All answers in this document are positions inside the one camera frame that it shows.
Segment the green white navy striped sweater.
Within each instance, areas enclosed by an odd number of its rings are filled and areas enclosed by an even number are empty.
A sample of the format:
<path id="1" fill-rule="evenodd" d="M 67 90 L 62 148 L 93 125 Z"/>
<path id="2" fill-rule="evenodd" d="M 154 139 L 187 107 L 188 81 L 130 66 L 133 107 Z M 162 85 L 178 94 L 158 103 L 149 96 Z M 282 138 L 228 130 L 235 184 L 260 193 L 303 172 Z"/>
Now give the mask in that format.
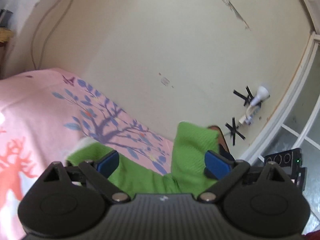
<path id="1" fill-rule="evenodd" d="M 98 161 L 112 150 L 119 152 L 119 166 L 108 178 L 130 197 L 137 193 L 192 193 L 199 195 L 216 179 L 204 175 L 204 155 L 219 153 L 218 132 L 180 122 L 170 142 L 142 126 L 125 125 L 108 133 L 90 131 L 66 157 L 77 166 Z"/>

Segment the brown perforated headboard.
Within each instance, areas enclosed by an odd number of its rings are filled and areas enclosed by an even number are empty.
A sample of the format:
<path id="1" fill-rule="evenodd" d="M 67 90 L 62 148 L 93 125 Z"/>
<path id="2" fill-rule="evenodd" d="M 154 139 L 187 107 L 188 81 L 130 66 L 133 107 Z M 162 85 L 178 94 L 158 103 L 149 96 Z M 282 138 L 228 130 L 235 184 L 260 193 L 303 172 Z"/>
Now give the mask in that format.
<path id="1" fill-rule="evenodd" d="M 219 146 L 219 154 L 223 156 L 224 158 L 228 159 L 229 161 L 235 161 L 234 157 L 231 155 L 227 142 L 225 140 L 225 136 L 223 135 L 223 132 L 221 131 L 219 126 L 209 126 L 208 129 L 214 130 L 218 132 L 218 146 Z"/>

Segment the lower black tape cross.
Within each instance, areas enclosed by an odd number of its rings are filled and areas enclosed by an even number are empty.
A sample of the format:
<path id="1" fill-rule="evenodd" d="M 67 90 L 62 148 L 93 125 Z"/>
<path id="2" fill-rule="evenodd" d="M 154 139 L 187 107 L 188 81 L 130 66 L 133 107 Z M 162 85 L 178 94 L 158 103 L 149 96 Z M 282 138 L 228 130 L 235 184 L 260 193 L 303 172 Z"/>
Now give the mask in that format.
<path id="1" fill-rule="evenodd" d="M 239 124 L 236 122 L 235 117 L 232 117 L 232 123 L 226 123 L 225 127 L 229 130 L 229 134 L 232 140 L 232 146 L 236 145 L 237 136 L 240 137 L 242 140 L 246 140 L 246 137 L 238 131 Z"/>

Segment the pink floral bed sheet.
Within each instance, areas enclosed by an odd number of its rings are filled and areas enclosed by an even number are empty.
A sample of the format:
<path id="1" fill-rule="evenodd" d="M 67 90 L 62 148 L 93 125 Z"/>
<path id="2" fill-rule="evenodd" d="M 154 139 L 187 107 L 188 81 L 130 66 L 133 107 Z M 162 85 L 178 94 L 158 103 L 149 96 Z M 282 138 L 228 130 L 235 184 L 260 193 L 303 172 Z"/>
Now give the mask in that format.
<path id="1" fill-rule="evenodd" d="M 130 124 L 149 130 L 72 73 L 37 70 L 2 80 L 1 239 L 24 236 L 19 202 L 50 163 L 65 163 L 90 131 Z"/>

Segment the wooden side table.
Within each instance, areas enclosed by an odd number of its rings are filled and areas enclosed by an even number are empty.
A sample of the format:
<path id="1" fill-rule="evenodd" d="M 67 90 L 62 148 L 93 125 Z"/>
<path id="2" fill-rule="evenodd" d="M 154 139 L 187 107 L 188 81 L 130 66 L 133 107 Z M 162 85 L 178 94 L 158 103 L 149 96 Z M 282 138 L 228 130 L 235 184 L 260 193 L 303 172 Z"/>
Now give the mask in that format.
<path id="1" fill-rule="evenodd" d="M 10 43 L 12 42 L 13 38 L 14 38 L 14 32 L 7 29 L 7 28 L 3 28 L 1 27 L 1 34 L 0 34 L 0 50 L 1 50 L 1 58 L 0 58 L 0 64 L 1 64 L 1 79 L 3 78 L 4 75 L 4 65 L 5 65 L 5 58 L 7 55 L 7 50 L 9 49 Z"/>

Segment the white wall lamp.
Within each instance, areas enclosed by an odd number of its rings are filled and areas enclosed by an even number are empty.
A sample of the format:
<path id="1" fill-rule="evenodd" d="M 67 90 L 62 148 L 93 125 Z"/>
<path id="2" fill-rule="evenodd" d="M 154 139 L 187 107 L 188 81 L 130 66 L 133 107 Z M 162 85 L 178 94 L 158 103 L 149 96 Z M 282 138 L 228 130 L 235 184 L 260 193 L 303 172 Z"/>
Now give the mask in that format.
<path id="1" fill-rule="evenodd" d="M 241 125 L 251 125 L 254 116 L 260 111 L 262 103 L 270 97 L 269 91 L 264 86 L 259 86 L 253 101 L 246 107 L 245 114 L 239 119 Z"/>

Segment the black tape cross on wall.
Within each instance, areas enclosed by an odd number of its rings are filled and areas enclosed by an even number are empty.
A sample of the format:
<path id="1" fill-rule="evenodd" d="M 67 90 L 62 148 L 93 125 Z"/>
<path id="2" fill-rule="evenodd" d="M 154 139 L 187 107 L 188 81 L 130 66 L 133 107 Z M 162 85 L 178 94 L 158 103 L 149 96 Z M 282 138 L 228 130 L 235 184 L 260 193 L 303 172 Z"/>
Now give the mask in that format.
<path id="1" fill-rule="evenodd" d="M 247 95 L 243 95 L 236 90 L 233 90 L 233 94 L 235 94 L 236 96 L 244 100 L 244 106 L 249 106 L 250 103 L 253 101 L 254 96 L 252 95 L 252 92 L 248 86 L 246 86 L 245 89 L 246 89 Z"/>

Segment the small wall sticker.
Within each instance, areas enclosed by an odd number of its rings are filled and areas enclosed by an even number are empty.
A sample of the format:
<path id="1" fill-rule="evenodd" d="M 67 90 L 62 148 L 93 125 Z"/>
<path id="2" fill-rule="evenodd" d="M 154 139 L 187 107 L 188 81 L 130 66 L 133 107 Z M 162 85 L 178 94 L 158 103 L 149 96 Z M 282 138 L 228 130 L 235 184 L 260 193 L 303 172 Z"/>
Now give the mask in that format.
<path id="1" fill-rule="evenodd" d="M 166 77 L 162 77 L 161 83 L 165 86 L 168 86 L 170 84 L 170 81 Z"/>

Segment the white window frame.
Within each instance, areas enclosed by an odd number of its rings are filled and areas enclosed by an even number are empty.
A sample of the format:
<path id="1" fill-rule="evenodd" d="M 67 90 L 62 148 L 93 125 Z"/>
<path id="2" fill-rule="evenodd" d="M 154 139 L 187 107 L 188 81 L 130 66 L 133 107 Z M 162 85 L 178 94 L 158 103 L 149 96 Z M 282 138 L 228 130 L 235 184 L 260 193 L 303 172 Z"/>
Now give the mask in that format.
<path id="1" fill-rule="evenodd" d="M 307 167 L 304 196 L 311 215 L 304 234 L 319 230 L 319 0 L 303 0 L 313 23 L 306 51 L 276 116 L 271 119 L 243 159 L 263 164 L 271 153 L 300 148 Z"/>

